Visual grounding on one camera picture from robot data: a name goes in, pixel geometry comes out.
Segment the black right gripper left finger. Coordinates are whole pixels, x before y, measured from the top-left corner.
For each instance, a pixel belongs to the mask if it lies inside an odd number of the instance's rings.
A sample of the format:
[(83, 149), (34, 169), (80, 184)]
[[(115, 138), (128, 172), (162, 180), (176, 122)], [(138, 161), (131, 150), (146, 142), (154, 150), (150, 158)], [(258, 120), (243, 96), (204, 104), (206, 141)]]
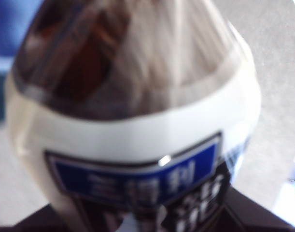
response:
[(65, 224), (51, 205), (46, 205), (15, 225), (0, 226), (0, 232), (64, 232)]

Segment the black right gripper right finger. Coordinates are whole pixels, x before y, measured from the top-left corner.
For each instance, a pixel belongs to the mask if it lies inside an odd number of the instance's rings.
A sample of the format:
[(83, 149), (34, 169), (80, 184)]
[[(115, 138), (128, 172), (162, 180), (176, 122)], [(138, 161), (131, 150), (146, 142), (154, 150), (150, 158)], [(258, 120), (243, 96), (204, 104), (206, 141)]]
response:
[(232, 232), (295, 232), (289, 224), (235, 188), (226, 195), (226, 226)]

